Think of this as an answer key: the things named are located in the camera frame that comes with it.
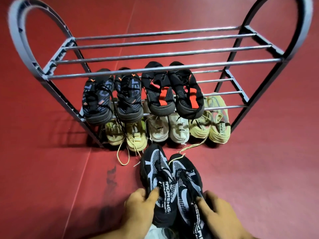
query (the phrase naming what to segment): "red floor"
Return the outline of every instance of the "red floor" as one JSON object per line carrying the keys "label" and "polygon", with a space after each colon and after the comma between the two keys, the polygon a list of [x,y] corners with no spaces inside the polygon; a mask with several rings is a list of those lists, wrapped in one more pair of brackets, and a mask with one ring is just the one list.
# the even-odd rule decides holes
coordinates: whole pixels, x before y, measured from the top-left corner
{"label": "red floor", "polygon": [[[138,162],[123,167],[116,151],[86,146],[86,134],[33,78],[9,36],[6,13],[12,0],[1,0],[3,54],[0,166],[0,231],[3,238],[80,238],[117,225],[128,195],[140,187]],[[73,35],[92,36],[240,25],[255,0],[43,0],[66,22]],[[231,136],[218,148],[201,145],[187,151],[199,170],[204,189],[215,191],[234,207],[243,225],[260,238],[319,238],[319,115],[317,77],[319,2],[304,45]],[[292,0],[270,0],[253,28],[285,48],[296,21]],[[27,34],[41,64],[51,58],[62,34],[41,12],[28,17]],[[138,38],[136,40],[153,40]],[[234,40],[177,45],[85,50],[86,58],[133,53],[173,52],[232,46]],[[245,40],[243,45],[253,44]],[[177,58],[186,64],[223,61],[227,53]],[[239,52],[236,60],[268,57]],[[174,58],[157,59],[168,65]],[[122,66],[142,68],[148,60],[93,63],[93,71]],[[251,96],[271,65],[232,67]],[[74,65],[56,74],[82,72]],[[218,78],[197,75],[197,80]],[[85,79],[55,83],[81,106]],[[202,86],[205,93],[213,86]],[[231,86],[224,84],[222,91]],[[227,105],[239,96],[225,96]],[[237,110],[229,110],[233,120]],[[179,147],[165,145],[167,157]],[[127,158],[124,151],[122,160]]]}

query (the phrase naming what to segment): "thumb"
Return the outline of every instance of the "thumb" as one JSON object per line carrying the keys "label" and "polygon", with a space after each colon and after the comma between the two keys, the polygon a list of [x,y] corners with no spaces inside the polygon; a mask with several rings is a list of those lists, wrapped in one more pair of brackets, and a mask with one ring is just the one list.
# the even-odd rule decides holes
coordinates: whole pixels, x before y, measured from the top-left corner
{"label": "thumb", "polygon": [[197,205],[200,209],[200,211],[202,212],[202,214],[204,215],[205,218],[207,218],[210,214],[214,213],[209,206],[207,205],[206,201],[201,198],[201,197],[197,197],[196,199]]}
{"label": "thumb", "polygon": [[155,204],[159,196],[160,196],[160,189],[156,187],[150,192],[150,195],[148,196],[146,201],[148,201],[151,204]]}

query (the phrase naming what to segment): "human hand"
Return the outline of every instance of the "human hand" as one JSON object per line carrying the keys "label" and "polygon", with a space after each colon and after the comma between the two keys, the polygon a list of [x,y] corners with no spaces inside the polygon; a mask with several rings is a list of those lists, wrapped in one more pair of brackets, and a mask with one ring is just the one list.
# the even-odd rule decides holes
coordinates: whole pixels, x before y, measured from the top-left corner
{"label": "human hand", "polygon": [[218,198],[210,191],[206,191],[205,195],[206,199],[212,203],[215,212],[203,198],[197,197],[197,205],[214,236],[219,239],[253,239],[253,236],[241,225],[228,202]]}
{"label": "human hand", "polygon": [[122,228],[132,239],[143,239],[151,227],[155,202],[160,196],[159,188],[153,189],[145,199],[145,189],[138,189],[124,203]]}

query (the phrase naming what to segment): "metal shoe rack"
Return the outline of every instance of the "metal shoe rack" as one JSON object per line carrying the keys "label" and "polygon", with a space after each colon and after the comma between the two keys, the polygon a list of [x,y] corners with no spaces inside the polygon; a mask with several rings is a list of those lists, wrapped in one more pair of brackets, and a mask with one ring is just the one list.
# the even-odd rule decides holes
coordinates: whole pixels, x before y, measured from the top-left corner
{"label": "metal shoe rack", "polygon": [[[242,98],[243,104],[232,105],[219,108],[205,108],[205,110],[216,110],[216,109],[231,109],[231,108],[241,108],[241,112],[236,117],[234,122],[231,124],[232,132],[241,122],[241,120],[246,116],[249,110],[261,97],[261,95],[266,91],[270,84],[277,78],[280,72],[285,68],[288,62],[293,58],[295,53],[298,51],[299,47],[305,40],[307,33],[309,31],[313,4],[312,0],[296,0],[298,6],[298,21],[293,38],[288,46],[288,48],[283,51],[257,31],[252,29],[249,24],[256,12],[261,8],[261,6],[267,0],[257,0],[257,2],[250,9],[245,20],[241,26],[236,27],[221,27],[221,28],[204,28],[204,29],[191,29],[191,30],[179,30],[179,31],[167,31],[167,32],[150,32],[150,33],[134,33],[134,34],[123,34],[123,35],[109,35],[109,36],[97,36],[97,37],[82,37],[75,38],[63,20],[58,16],[58,14],[46,3],[40,0],[15,0],[9,9],[8,23],[10,28],[10,34],[13,43],[27,68],[31,71],[33,76],[42,84],[44,88],[70,113],[71,116],[77,120],[80,125],[85,129],[85,131],[92,137],[93,141],[96,142],[100,147],[104,147],[103,141],[100,136],[94,131],[93,128],[86,122],[83,117],[83,110],[78,111],[75,107],[66,99],[62,92],[54,85],[53,80],[56,79],[67,79],[67,78],[77,78],[77,77],[92,77],[98,75],[117,75],[123,74],[126,71],[116,70],[109,72],[91,72],[88,63],[90,62],[101,62],[101,61],[111,61],[111,60],[131,60],[131,59],[144,59],[144,58],[160,58],[160,57],[174,57],[174,56],[184,56],[184,55],[194,55],[203,53],[216,53],[216,52],[230,52],[227,62],[218,63],[207,63],[207,64],[190,64],[184,66],[173,66],[173,67],[160,67],[160,68],[139,68],[133,69],[132,72],[141,73],[147,71],[168,71],[176,69],[199,69],[199,68],[211,68],[211,67],[221,67],[218,70],[208,70],[208,71],[195,71],[193,73],[214,73],[220,72],[221,76],[218,80],[204,80],[197,81],[197,83],[206,82],[217,82],[217,86],[214,92],[205,94],[204,96],[214,96],[214,95],[229,95],[229,94],[239,94]],[[39,8],[44,13],[50,16],[50,18],[55,21],[59,28],[63,31],[66,36],[66,40],[62,43],[58,51],[53,55],[51,60],[46,64],[44,68],[41,68],[36,59],[34,58],[28,40],[26,37],[26,16],[32,9]],[[220,36],[205,36],[196,38],[184,38],[184,39],[168,39],[168,40],[155,40],[146,42],[131,42],[131,43],[113,43],[113,44],[98,44],[98,45],[85,45],[78,46],[77,41],[79,40],[108,40],[108,39],[118,39],[118,38],[133,38],[133,37],[146,37],[146,36],[160,36],[160,35],[172,35],[172,34],[183,34],[183,33],[197,33],[197,32],[217,32],[217,31],[229,31],[229,30],[239,30],[238,35],[220,35]],[[246,46],[240,47],[243,38],[252,38],[259,45],[258,46]],[[231,48],[218,48],[218,49],[208,49],[208,50],[194,50],[185,52],[168,52],[168,53],[155,53],[155,54],[138,54],[130,56],[117,56],[117,57],[102,57],[85,59],[81,53],[82,49],[97,49],[97,48],[110,48],[110,47],[128,47],[128,46],[139,46],[139,45],[152,45],[152,44],[170,44],[170,43],[182,43],[200,40],[219,40],[219,39],[236,39],[233,47]],[[260,59],[260,60],[242,60],[234,61],[234,57],[237,51],[242,50],[253,50],[253,49],[265,49],[272,56],[272,59]],[[76,60],[63,60],[66,52],[73,51],[78,59]],[[65,64],[75,64],[80,63],[85,71],[82,74],[71,74],[71,75],[54,75],[54,70],[58,65]],[[261,63],[275,63],[272,70],[254,92],[254,94],[248,98],[244,90],[240,87],[235,77],[230,72],[229,68],[233,65],[245,65],[245,64],[261,64]],[[229,81],[233,84],[236,91],[230,92],[219,92],[223,82]]]}

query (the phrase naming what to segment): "black sneaker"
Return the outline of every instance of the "black sneaker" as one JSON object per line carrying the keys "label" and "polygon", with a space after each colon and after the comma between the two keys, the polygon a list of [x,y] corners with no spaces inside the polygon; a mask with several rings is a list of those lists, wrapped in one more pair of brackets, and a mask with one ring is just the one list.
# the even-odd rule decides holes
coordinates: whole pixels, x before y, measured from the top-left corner
{"label": "black sneaker", "polygon": [[[183,65],[174,61],[170,66]],[[204,97],[199,85],[189,69],[173,70],[168,77],[176,94],[177,113],[189,120],[200,118],[204,114]]]}
{"label": "black sneaker", "polygon": [[[110,71],[100,69],[98,72]],[[111,109],[114,76],[96,76],[87,80],[84,85],[82,107],[84,118],[93,125],[103,125],[112,120]]]}
{"label": "black sneaker", "polygon": [[153,224],[159,228],[173,225],[177,213],[176,182],[160,145],[153,143],[146,149],[141,158],[140,175],[147,196],[155,187],[160,188]]}
{"label": "black sneaker", "polygon": [[[155,61],[145,66],[145,68],[155,67],[163,66]],[[174,96],[166,71],[142,73],[142,84],[146,89],[147,104],[152,114],[164,117],[174,112]]]}
{"label": "black sneaker", "polygon": [[187,239],[212,239],[213,236],[208,226],[201,219],[196,198],[202,197],[203,184],[201,177],[192,162],[181,154],[173,154],[169,159],[169,167],[176,179],[177,215],[176,227],[180,238]]}
{"label": "black sneaker", "polygon": [[138,122],[143,117],[141,99],[141,80],[137,73],[128,73],[115,76],[115,89],[117,91],[117,113],[118,118],[124,123]]}

